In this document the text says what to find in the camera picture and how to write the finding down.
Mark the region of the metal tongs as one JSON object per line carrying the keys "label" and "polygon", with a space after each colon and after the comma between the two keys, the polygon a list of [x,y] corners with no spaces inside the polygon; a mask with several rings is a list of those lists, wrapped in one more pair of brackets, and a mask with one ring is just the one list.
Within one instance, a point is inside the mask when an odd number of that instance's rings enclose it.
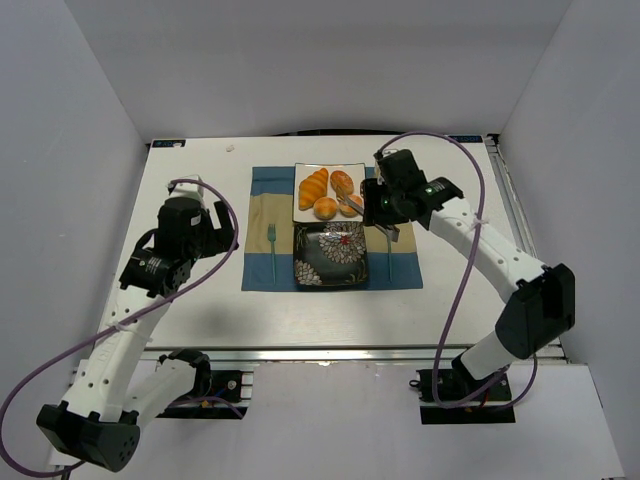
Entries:
{"label": "metal tongs", "polygon": [[[365,217],[365,209],[364,205],[360,205],[358,202],[355,202],[349,194],[346,194],[344,190],[338,186],[337,187],[337,198],[344,204],[348,205],[351,209],[353,209],[357,214],[362,217]],[[397,242],[399,239],[399,229],[396,226],[387,226],[378,223],[372,223],[377,230],[382,232],[389,241]]]}

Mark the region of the round bread roll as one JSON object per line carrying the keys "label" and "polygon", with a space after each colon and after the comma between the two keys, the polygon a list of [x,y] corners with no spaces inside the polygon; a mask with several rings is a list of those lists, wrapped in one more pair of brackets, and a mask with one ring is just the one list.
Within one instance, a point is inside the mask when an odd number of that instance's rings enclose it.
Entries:
{"label": "round bread roll", "polygon": [[[360,196],[355,194],[350,194],[347,196],[349,201],[342,199],[339,202],[339,210],[341,214],[348,218],[353,218],[361,214],[361,210],[363,208],[363,200]],[[354,209],[352,203],[358,205],[358,209]]]}
{"label": "round bread roll", "polygon": [[330,197],[321,197],[313,205],[313,214],[319,220],[331,220],[338,211],[338,203]]}

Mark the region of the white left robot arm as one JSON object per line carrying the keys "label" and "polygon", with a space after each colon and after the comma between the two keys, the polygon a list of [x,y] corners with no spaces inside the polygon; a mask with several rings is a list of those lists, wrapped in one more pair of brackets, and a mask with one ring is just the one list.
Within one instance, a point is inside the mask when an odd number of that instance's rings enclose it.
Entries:
{"label": "white left robot arm", "polygon": [[155,327],[176,294],[190,287],[195,263],[237,247],[235,215],[222,201],[208,210],[199,195],[173,196],[157,219],[120,276],[103,338],[60,403],[43,406],[36,419],[58,452],[111,472],[130,462],[143,429],[170,404],[209,393],[209,358],[193,349],[162,356],[148,379],[137,387],[130,382]]}

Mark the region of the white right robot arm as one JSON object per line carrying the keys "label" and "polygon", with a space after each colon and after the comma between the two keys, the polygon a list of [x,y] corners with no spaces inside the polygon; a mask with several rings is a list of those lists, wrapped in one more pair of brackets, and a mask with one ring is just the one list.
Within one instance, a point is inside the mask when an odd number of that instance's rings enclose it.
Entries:
{"label": "white right robot arm", "polygon": [[516,360],[533,357],[575,325],[575,275],[522,251],[480,218],[445,177],[428,179],[408,149],[377,153],[376,176],[362,182],[364,222],[397,239],[416,222],[444,240],[494,287],[504,303],[493,330],[451,368],[468,399]]}

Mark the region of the oval bread roll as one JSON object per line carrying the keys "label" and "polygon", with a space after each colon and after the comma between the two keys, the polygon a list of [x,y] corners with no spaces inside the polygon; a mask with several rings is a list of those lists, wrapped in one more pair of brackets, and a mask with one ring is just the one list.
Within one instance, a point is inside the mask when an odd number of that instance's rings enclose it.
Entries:
{"label": "oval bread roll", "polygon": [[343,170],[334,170],[329,177],[330,185],[338,195],[354,193],[354,182]]}

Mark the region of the teal fork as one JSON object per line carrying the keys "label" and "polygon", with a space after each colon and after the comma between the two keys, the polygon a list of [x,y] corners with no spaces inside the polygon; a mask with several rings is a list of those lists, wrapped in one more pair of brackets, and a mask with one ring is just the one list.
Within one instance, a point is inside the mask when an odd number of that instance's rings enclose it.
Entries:
{"label": "teal fork", "polygon": [[271,223],[267,227],[267,239],[270,244],[270,258],[271,258],[271,273],[272,282],[276,284],[277,281],[277,266],[276,266],[276,225]]}

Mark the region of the teal knife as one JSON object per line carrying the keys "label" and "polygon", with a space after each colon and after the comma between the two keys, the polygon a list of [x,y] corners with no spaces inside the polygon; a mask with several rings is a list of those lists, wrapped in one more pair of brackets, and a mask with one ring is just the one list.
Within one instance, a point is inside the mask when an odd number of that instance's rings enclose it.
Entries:
{"label": "teal knife", "polygon": [[388,268],[388,281],[393,282],[393,257],[392,257],[392,244],[393,242],[389,237],[386,239],[387,245],[387,268]]}

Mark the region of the white square plate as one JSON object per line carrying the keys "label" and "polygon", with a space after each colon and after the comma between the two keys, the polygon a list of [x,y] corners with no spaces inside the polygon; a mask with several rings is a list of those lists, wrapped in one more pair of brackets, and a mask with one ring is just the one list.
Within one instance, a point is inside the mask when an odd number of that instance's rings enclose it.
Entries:
{"label": "white square plate", "polygon": [[298,207],[298,190],[299,184],[306,177],[311,175],[314,171],[326,168],[329,172],[329,177],[334,170],[343,170],[348,175],[351,176],[354,182],[354,193],[362,198],[362,194],[360,193],[360,183],[366,178],[365,166],[363,163],[355,163],[355,164],[329,164],[329,165],[321,165],[321,164],[303,164],[297,163],[295,165],[295,174],[294,174],[294,207],[293,207],[293,220],[297,223],[311,223],[311,222],[336,222],[336,221],[357,221],[361,219],[361,216],[358,215],[353,218],[345,217],[341,214],[339,210],[339,202],[340,200],[337,198],[337,193],[333,190],[330,185],[330,181],[328,179],[327,185],[327,194],[324,197],[330,197],[336,200],[338,203],[338,211],[336,216],[331,220],[319,220],[313,214],[313,207],[308,210],[301,211]]}

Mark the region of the blue label right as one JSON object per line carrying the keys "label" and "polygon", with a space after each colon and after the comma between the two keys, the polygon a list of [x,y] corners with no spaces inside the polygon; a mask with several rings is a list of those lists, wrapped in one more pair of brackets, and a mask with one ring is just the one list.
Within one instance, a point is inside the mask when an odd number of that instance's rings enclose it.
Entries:
{"label": "blue label right", "polygon": [[449,135],[450,139],[461,144],[483,143],[484,139],[480,135]]}

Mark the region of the blue label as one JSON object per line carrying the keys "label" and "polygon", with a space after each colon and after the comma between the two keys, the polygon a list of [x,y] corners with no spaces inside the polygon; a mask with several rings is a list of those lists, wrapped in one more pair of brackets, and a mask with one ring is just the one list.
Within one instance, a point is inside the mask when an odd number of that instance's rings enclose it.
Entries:
{"label": "blue label", "polygon": [[483,143],[484,139],[480,135],[449,135],[450,139],[461,144]]}
{"label": "blue label", "polygon": [[155,139],[151,147],[157,148],[183,148],[186,145],[185,139]]}

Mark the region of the orange croissant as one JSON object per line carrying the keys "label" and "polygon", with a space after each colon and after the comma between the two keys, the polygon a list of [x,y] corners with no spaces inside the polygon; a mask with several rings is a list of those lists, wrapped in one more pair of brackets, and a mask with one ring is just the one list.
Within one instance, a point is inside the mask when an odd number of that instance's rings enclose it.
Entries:
{"label": "orange croissant", "polygon": [[314,171],[302,180],[298,190],[298,207],[305,211],[314,206],[315,202],[327,194],[329,172],[326,168]]}

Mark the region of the black floral square plate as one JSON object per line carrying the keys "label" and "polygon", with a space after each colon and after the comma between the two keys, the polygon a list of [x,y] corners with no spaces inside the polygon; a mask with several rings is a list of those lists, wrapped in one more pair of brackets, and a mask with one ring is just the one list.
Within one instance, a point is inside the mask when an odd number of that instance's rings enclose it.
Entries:
{"label": "black floral square plate", "polygon": [[293,272],[301,289],[354,289],[369,281],[364,227],[360,222],[296,223]]}

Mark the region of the blue label left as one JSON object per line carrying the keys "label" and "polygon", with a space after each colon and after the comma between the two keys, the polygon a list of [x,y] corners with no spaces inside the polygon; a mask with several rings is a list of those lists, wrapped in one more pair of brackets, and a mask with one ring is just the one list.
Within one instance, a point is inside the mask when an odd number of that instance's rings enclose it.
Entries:
{"label": "blue label left", "polygon": [[157,148],[183,148],[186,145],[185,139],[155,139],[151,147]]}

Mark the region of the aluminium table frame rail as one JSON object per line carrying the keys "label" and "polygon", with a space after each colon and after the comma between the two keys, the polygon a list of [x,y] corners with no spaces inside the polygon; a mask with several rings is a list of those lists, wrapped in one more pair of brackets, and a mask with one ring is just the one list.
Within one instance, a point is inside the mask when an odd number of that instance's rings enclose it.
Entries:
{"label": "aluminium table frame rail", "polygon": [[[450,362],[453,358],[462,354],[465,350],[462,345],[447,346],[443,348],[441,360]],[[320,363],[331,364],[337,362],[430,362],[435,359],[435,347],[372,347],[372,348],[265,348],[265,349],[204,349],[199,348],[209,356],[213,363],[233,364],[258,364],[258,363]],[[158,360],[160,356],[167,355],[170,350],[147,349],[141,356],[144,361]],[[560,341],[554,341],[549,346],[543,347],[536,354],[543,364],[568,364],[567,358]]]}

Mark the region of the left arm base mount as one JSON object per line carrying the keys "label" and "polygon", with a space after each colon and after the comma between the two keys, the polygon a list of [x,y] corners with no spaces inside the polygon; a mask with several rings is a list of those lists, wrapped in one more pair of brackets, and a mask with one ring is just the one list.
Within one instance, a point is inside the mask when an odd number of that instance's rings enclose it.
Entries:
{"label": "left arm base mount", "polygon": [[179,349],[163,354],[158,366],[167,360],[179,360],[189,364],[195,371],[195,386],[187,394],[168,406],[159,418],[197,420],[240,420],[233,408],[244,415],[247,407],[241,406],[248,396],[242,393],[244,373],[241,370],[216,370],[204,352]]}

